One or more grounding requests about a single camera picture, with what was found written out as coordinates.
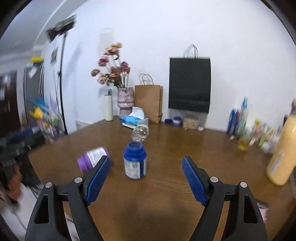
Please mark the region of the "person's hand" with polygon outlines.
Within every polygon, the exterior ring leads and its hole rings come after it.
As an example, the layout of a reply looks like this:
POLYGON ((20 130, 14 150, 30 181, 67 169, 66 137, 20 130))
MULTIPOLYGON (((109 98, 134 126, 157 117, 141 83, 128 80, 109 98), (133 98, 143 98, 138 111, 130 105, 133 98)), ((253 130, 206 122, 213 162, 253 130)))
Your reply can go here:
POLYGON ((20 168, 19 166, 15 166, 15 172, 8 182, 8 190, 6 190, 7 196, 14 201, 17 201, 17 199, 21 196, 21 181, 22 174, 20 173, 20 168))

